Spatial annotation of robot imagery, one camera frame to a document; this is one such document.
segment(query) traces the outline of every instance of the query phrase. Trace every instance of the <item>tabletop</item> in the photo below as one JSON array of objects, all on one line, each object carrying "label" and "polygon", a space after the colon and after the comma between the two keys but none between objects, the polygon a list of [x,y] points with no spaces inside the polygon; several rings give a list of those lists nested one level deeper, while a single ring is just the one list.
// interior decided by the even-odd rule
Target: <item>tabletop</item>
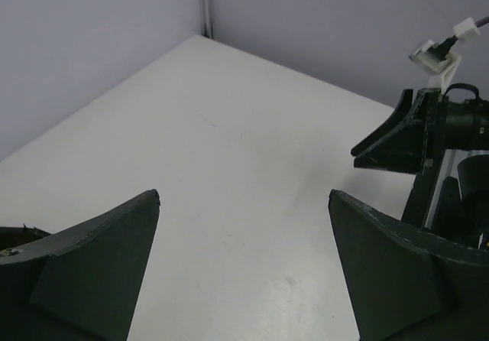
[{"label": "tabletop", "polygon": [[391,112],[195,36],[0,162],[0,215],[57,232],[156,188],[129,339],[354,341],[328,196],[400,217],[413,177],[349,154]]}]

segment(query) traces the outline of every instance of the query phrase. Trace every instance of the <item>cable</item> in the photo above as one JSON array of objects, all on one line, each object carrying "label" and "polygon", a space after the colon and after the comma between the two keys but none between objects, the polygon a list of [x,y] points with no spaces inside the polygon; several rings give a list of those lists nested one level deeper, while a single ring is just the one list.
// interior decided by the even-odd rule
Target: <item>cable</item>
[{"label": "cable", "polygon": [[475,25],[478,28],[481,28],[486,24],[489,24],[489,16],[486,16],[485,18],[482,18],[481,20],[475,22]]}]

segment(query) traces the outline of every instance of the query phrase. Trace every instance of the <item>gray wall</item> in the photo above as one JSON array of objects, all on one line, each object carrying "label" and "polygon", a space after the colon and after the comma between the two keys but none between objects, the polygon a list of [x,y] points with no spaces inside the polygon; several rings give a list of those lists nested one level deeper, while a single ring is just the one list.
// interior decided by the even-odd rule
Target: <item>gray wall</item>
[{"label": "gray wall", "polygon": [[[218,41],[393,106],[428,80],[407,59],[414,47],[489,15],[489,0],[214,0],[214,11]],[[489,25],[482,30],[455,47],[464,57],[455,81],[489,98]]]},{"label": "gray wall", "polygon": [[0,160],[199,28],[198,0],[0,0]]}]

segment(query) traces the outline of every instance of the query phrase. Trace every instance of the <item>table surface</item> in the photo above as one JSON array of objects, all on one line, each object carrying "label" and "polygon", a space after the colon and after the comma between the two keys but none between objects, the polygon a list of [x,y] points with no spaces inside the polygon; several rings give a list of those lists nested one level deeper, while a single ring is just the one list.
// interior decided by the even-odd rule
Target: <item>table surface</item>
[{"label": "table surface", "polygon": [[0,215],[57,232],[156,188],[133,340],[354,341],[328,213],[399,217],[413,177],[355,170],[392,109],[193,37],[0,163]]}]

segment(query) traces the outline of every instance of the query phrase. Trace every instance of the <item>white bracket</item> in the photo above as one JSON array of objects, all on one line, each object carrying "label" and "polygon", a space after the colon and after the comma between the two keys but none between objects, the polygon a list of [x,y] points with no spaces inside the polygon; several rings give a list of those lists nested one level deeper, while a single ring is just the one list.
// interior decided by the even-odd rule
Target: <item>white bracket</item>
[{"label": "white bracket", "polygon": [[453,76],[461,63],[461,56],[457,53],[450,52],[448,57],[450,57],[450,63],[447,67],[439,75],[433,75],[428,80],[428,87],[441,89],[442,94],[445,93],[452,83]]}]

